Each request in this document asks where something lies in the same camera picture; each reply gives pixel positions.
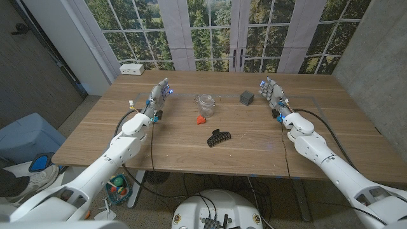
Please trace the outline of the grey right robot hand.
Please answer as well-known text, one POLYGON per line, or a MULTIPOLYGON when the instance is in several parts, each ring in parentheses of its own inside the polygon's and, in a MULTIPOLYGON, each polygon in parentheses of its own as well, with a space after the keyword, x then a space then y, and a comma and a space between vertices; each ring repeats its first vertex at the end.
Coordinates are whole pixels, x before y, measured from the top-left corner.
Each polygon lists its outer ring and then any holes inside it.
POLYGON ((268 101, 273 118, 282 123, 287 115, 293 113, 282 87, 269 77, 261 81, 259 86, 259 93, 268 101))

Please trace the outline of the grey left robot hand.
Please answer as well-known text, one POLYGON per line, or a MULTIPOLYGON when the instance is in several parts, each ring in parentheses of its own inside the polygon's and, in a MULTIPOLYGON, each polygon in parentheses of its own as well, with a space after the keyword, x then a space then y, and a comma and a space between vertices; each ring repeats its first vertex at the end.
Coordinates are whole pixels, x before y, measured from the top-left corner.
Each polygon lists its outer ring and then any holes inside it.
POLYGON ((169 79, 165 78, 153 87, 146 101, 146 107, 141 111, 142 114, 152 119, 156 116, 157 111, 162 110, 166 98, 173 93, 168 83, 169 79))

